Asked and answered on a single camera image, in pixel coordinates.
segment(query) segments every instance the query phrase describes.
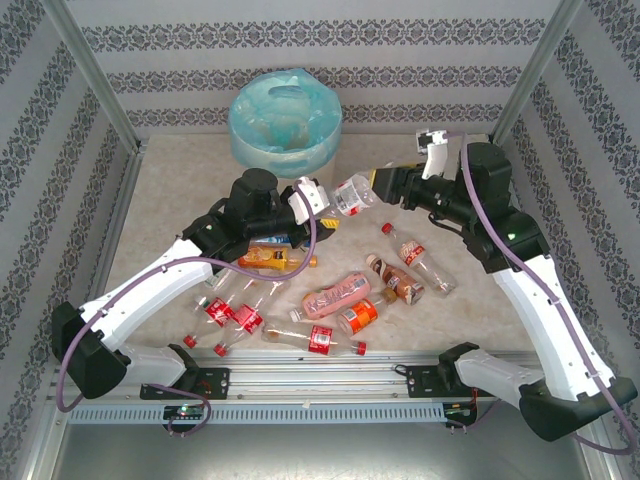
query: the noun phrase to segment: purple cable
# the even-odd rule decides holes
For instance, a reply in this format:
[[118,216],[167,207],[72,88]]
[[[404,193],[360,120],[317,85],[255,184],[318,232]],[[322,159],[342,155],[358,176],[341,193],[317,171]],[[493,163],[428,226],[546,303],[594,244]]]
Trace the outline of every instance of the purple cable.
[[[232,265],[230,263],[223,262],[222,260],[215,260],[213,258],[204,258],[204,257],[185,257],[185,258],[179,258],[177,260],[173,260],[171,262],[167,262],[164,265],[160,265],[159,267],[156,267],[156,268],[154,268],[152,270],[149,270],[145,274],[140,275],[138,278],[136,278],[134,281],[132,281],[129,285],[127,285],[122,290],[120,290],[117,294],[115,294],[107,303],[105,303],[104,307],[102,307],[102,309],[99,312],[97,312],[93,317],[91,317],[91,319],[78,331],[76,336],[73,337],[73,340],[69,344],[69,347],[67,348],[67,351],[65,352],[64,357],[62,358],[61,365],[60,365],[60,373],[58,375],[58,384],[56,385],[56,406],[58,407],[58,410],[60,410],[63,413],[70,412],[84,398],[82,396],[82,394],[80,394],[80,395],[78,395],[78,397],[76,397],[75,400],[73,400],[73,402],[71,402],[70,405],[65,405],[64,404],[64,379],[65,379],[65,377],[67,375],[67,369],[69,368],[69,363],[71,362],[71,357],[73,356],[74,352],[76,351],[76,348],[78,348],[78,344],[80,343],[80,340],[82,340],[82,337],[84,337],[86,335],[86,333],[91,329],[91,327],[98,320],[100,320],[104,316],[103,313],[102,313],[103,311],[108,311],[111,308],[113,308],[113,306],[122,297],[127,295],[129,292],[131,292],[131,290],[133,290],[135,287],[140,285],[142,282],[144,282],[148,278],[151,278],[151,277],[153,277],[154,275],[156,275],[158,273],[166,272],[169,268],[175,267],[176,265],[181,265],[183,263],[191,263],[191,262],[210,263],[211,265],[215,265],[217,267],[222,267],[222,268],[228,268],[229,270],[233,270],[234,272],[238,272],[238,273],[241,273],[243,275],[247,275],[247,276],[249,276],[251,278],[255,278],[256,280],[264,280],[264,281],[267,281],[267,282],[284,282],[284,281],[290,280],[291,278],[295,277],[296,275],[299,275],[300,273],[302,273],[303,270],[305,268],[307,268],[307,265],[309,265],[309,262],[311,262],[311,258],[313,257],[313,251],[316,248],[317,228],[316,228],[316,218],[315,218],[315,215],[313,214],[313,209],[311,208],[311,204],[309,203],[309,201],[306,199],[306,197],[302,193],[302,190],[300,190],[300,188],[298,187],[298,183],[299,182],[296,182],[296,184],[294,185],[294,188],[295,188],[296,192],[298,192],[298,194],[300,195],[300,197],[302,199],[302,203],[304,203],[304,206],[307,209],[307,212],[309,213],[309,224],[311,226],[311,241],[310,241],[310,244],[309,244],[309,250],[307,251],[307,255],[304,257],[304,260],[302,261],[302,263],[300,264],[300,266],[298,268],[296,268],[293,272],[287,273],[286,275],[281,275],[281,276],[278,276],[278,277],[271,277],[269,275],[262,275],[262,274],[255,273],[255,272],[252,272],[252,271],[249,271],[249,270],[245,270],[245,269],[243,269],[241,267],[238,267],[236,265]],[[211,416],[211,404],[209,403],[209,401],[206,398],[201,397],[199,395],[194,396],[195,394],[191,394],[190,392],[184,392],[182,390],[176,390],[176,389],[173,389],[171,387],[164,387],[164,386],[161,386],[161,385],[153,385],[153,386],[155,388],[158,388],[158,389],[161,389],[161,390],[165,390],[165,391],[168,391],[168,392],[178,393],[180,395],[184,395],[184,396],[188,396],[188,397],[192,397],[192,398],[197,398],[198,400],[202,400],[203,403],[205,404],[205,406],[207,406],[207,409],[209,411],[207,419],[204,422],[198,424],[193,429],[191,429],[189,432],[187,432],[189,435],[191,433],[195,433],[195,431],[197,431],[200,428],[202,428],[202,425],[204,425],[208,421],[209,417]],[[171,424],[169,425],[169,432],[173,433],[173,431],[171,430]]]
[[462,136],[462,146],[460,150],[460,163],[462,167],[462,174],[464,176],[464,183],[467,187],[467,191],[469,192],[469,198],[471,199],[471,203],[473,204],[473,207],[475,208],[476,213],[478,214],[478,218],[480,218],[480,221],[482,222],[482,225],[484,226],[485,230],[491,237],[491,240],[493,240],[493,242],[504,254],[504,256],[507,257],[509,260],[511,260],[511,262],[514,265],[517,265],[518,268],[520,268],[522,271],[526,272],[526,274],[531,278],[531,280],[533,280],[536,283],[536,285],[538,285],[542,289],[542,291],[547,295],[549,300],[551,300],[551,303],[553,303],[556,306],[556,309],[558,310],[558,313],[560,314],[560,317],[562,318],[562,321],[565,327],[567,328],[567,331],[569,332],[569,336],[571,337],[571,340],[575,344],[576,349],[578,350],[578,353],[582,358],[582,361],[584,362],[585,366],[587,367],[587,370],[589,371],[589,374],[591,375],[591,378],[596,383],[596,385],[598,386],[598,388],[600,389],[604,397],[607,399],[607,402],[611,406],[612,410],[615,412],[616,416],[620,419],[620,423],[622,424],[622,427],[624,428],[629,438],[629,445],[623,449],[615,449],[615,448],[610,448],[610,447],[605,447],[602,445],[595,444],[587,440],[586,438],[580,437],[575,433],[572,434],[573,438],[575,438],[578,442],[584,445],[587,445],[591,448],[595,448],[596,450],[599,450],[604,453],[610,453],[611,455],[630,455],[635,451],[636,445],[638,443],[633,426],[631,425],[631,423],[629,423],[629,420],[627,419],[624,412],[620,408],[620,405],[618,405],[618,402],[616,402],[615,398],[613,398],[613,396],[611,395],[611,392],[607,390],[607,387],[605,386],[604,382],[600,379],[598,371],[593,365],[593,362],[591,362],[591,358],[589,357],[589,354],[585,350],[584,345],[580,341],[580,337],[578,337],[578,333],[573,327],[573,324],[571,323],[571,319],[569,318],[567,311],[565,310],[564,306],[560,303],[560,299],[558,298],[558,296],[555,293],[553,293],[553,290],[551,290],[551,288],[549,288],[549,286],[527,264],[525,264],[522,260],[520,260],[516,256],[516,254],[513,253],[509,249],[509,247],[505,245],[505,243],[502,241],[500,236],[496,233],[495,229],[493,228],[493,225],[491,225],[491,221],[489,220],[484,209],[482,208],[482,203],[478,198],[478,194],[476,193],[475,187],[473,186],[473,181],[471,180],[471,171],[469,170],[469,157],[467,154],[467,134],[466,133],[447,134],[445,135],[445,138],[451,138],[456,136]]

